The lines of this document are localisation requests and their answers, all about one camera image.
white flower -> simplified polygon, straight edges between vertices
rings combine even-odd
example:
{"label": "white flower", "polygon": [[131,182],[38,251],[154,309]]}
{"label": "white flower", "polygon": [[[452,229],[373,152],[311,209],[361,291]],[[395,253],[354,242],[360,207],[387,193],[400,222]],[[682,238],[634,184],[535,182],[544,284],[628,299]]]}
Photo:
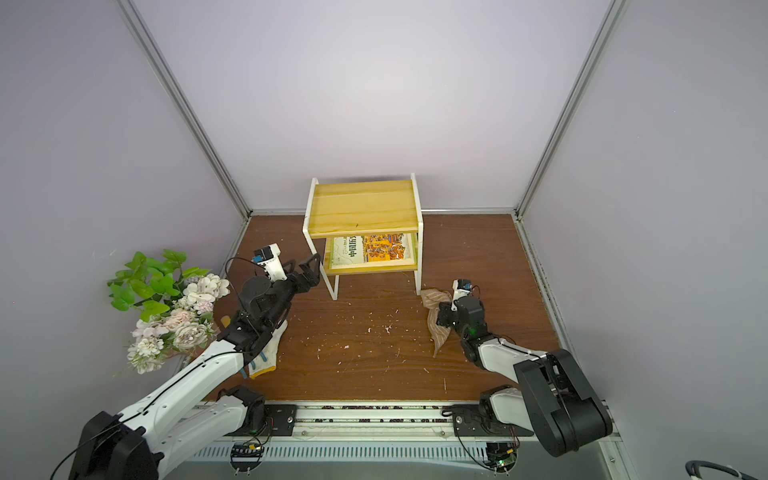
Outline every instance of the white flower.
{"label": "white flower", "polygon": [[138,354],[138,348],[134,345],[128,348],[128,362],[139,373],[152,372],[159,370],[165,362],[165,356],[146,357]]}
{"label": "white flower", "polygon": [[208,340],[212,330],[207,325],[189,323],[176,330],[174,346],[180,350],[190,349]]}
{"label": "white flower", "polygon": [[227,289],[229,285],[229,280],[222,280],[220,276],[213,275],[212,273],[208,273],[197,281],[197,289],[199,292],[209,293],[216,299],[219,299],[230,292]]}
{"label": "white flower", "polygon": [[203,315],[204,313],[213,312],[214,304],[212,302],[206,302],[205,300],[199,300],[194,304],[194,309],[198,315]]}
{"label": "white flower", "polygon": [[193,306],[195,303],[199,302],[200,300],[204,300],[206,302],[213,302],[216,299],[216,297],[211,295],[210,293],[201,291],[198,283],[190,283],[189,285],[187,285],[187,288],[184,289],[184,295],[186,296],[187,303],[190,306]]}
{"label": "white flower", "polygon": [[142,319],[136,322],[136,330],[133,332],[135,339],[146,339],[149,337],[156,337],[165,335],[170,332],[162,322],[145,322]]}
{"label": "white flower", "polygon": [[136,355],[147,358],[158,356],[163,350],[163,343],[163,340],[154,337],[141,339],[136,344]]}
{"label": "white flower", "polygon": [[192,303],[190,303],[190,300],[189,300],[187,297],[185,297],[185,296],[182,296],[180,299],[178,299],[178,300],[176,300],[176,301],[174,302],[174,306],[175,306],[177,309],[182,309],[182,310],[192,310],[192,306],[193,306],[193,304],[192,304]]}
{"label": "white flower", "polygon": [[194,313],[184,310],[181,308],[177,308],[175,310],[171,310],[170,316],[165,319],[165,323],[163,326],[170,330],[171,332],[175,332],[176,329],[178,329],[182,325],[186,325],[189,322],[192,322],[195,320]]}

book cover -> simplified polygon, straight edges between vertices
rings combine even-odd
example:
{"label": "book cover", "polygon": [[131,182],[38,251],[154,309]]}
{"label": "book cover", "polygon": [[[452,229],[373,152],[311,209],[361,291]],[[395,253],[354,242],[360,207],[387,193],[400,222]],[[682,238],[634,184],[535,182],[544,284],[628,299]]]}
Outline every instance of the book cover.
{"label": "book cover", "polygon": [[413,235],[394,233],[336,237],[331,246],[331,268],[415,264]]}

cloth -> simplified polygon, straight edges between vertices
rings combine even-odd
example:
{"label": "cloth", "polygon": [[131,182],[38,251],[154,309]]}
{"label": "cloth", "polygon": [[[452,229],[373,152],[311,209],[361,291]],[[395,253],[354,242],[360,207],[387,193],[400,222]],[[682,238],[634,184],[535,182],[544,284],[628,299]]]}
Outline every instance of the cloth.
{"label": "cloth", "polygon": [[262,373],[272,372],[277,368],[277,347],[280,345],[280,337],[288,328],[288,320],[283,322],[272,334],[272,339],[255,359],[248,364],[248,376],[255,379]]}
{"label": "cloth", "polygon": [[448,292],[443,292],[434,288],[422,290],[422,303],[429,309],[427,314],[427,328],[429,334],[432,335],[432,341],[435,343],[435,353],[432,358],[437,356],[438,350],[448,339],[448,335],[451,333],[451,329],[447,326],[440,326],[437,324],[437,314],[440,310],[441,302],[450,302],[453,299],[453,295]]}

small wooden shelf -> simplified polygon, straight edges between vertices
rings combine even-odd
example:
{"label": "small wooden shelf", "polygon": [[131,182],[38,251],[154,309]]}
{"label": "small wooden shelf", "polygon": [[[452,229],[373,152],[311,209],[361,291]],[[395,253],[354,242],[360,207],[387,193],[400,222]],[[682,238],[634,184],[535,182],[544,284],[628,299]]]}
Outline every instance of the small wooden shelf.
{"label": "small wooden shelf", "polygon": [[[413,271],[416,294],[421,292],[424,224],[419,189],[416,186],[414,174],[411,174],[410,180],[354,184],[321,185],[316,178],[313,178],[310,198],[306,205],[303,232],[312,253],[317,253],[313,239],[326,239],[324,261],[320,266],[320,272],[334,300],[338,298],[339,275],[359,273]],[[330,246],[333,238],[388,233],[414,235],[415,264],[326,268],[330,265]],[[331,286],[328,275],[336,276],[334,286]]]}

white wall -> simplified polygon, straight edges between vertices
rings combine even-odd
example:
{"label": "white wall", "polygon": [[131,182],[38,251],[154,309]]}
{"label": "white wall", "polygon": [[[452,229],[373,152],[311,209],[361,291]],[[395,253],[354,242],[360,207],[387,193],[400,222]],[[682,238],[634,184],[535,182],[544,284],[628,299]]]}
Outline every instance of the white wall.
{"label": "white wall", "polygon": [[765,2],[632,1],[525,215],[647,480],[766,474],[766,25]]}
{"label": "white wall", "polygon": [[522,195],[609,0],[136,0],[256,209],[415,171],[422,206]]}
{"label": "white wall", "polygon": [[173,372],[112,378],[136,317],[104,281],[135,250],[218,268],[240,218],[113,2],[0,4],[0,146],[0,476],[47,478]]}

